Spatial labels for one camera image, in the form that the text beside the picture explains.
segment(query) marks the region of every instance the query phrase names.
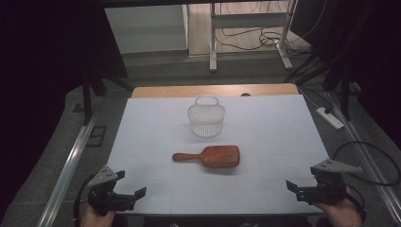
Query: power strip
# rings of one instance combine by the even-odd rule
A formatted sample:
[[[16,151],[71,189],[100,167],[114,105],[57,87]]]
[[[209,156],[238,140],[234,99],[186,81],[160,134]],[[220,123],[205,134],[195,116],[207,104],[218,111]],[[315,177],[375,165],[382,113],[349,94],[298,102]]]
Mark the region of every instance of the power strip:
[[[331,113],[325,113],[325,108],[321,107],[316,112],[324,119],[326,120],[331,126],[333,126],[334,129],[339,130],[344,125]]]

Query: basket handle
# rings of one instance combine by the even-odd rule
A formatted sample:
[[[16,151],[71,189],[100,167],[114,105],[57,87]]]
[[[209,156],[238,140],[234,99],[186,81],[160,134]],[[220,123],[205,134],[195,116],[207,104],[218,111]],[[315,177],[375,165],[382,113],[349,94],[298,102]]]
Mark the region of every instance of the basket handle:
[[[198,104],[198,105],[200,105],[200,104],[198,103],[198,100],[199,100],[200,98],[203,98],[203,97],[211,97],[211,98],[214,98],[215,101],[216,101],[216,104],[214,104],[214,105],[218,105],[218,99],[217,99],[216,97],[212,96],[212,95],[202,95],[202,96],[199,96],[199,97],[197,97],[197,99],[195,100],[195,103]]]

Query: white table surface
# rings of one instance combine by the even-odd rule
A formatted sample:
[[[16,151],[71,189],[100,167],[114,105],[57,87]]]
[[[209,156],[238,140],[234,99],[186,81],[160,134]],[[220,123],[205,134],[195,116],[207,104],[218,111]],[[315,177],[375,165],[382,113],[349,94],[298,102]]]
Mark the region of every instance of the white table surface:
[[[194,97],[131,98],[108,166],[126,170],[114,188],[146,196],[138,215],[264,215],[320,213],[296,200],[286,180],[315,186],[310,167],[328,158],[302,96],[219,97],[226,109],[222,132],[200,138],[189,128]],[[239,166],[209,169],[200,161],[174,162],[173,153],[200,153],[213,145],[237,145]]]

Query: wooden brush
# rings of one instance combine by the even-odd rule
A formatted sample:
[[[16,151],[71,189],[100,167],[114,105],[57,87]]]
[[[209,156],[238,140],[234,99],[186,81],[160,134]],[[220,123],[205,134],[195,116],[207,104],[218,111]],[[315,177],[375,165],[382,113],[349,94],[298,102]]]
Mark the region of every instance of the wooden brush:
[[[211,146],[199,154],[175,153],[174,161],[199,159],[205,167],[236,167],[239,164],[239,148],[234,145]]]

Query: wire basket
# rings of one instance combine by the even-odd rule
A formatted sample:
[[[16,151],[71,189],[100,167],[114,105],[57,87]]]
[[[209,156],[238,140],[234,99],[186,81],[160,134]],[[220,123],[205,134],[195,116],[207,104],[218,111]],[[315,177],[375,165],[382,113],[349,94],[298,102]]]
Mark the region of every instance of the wire basket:
[[[200,104],[201,98],[213,98],[215,104]],[[214,96],[199,96],[195,104],[188,109],[188,119],[191,131],[203,138],[211,138],[218,135],[223,128],[225,109],[218,103]]]

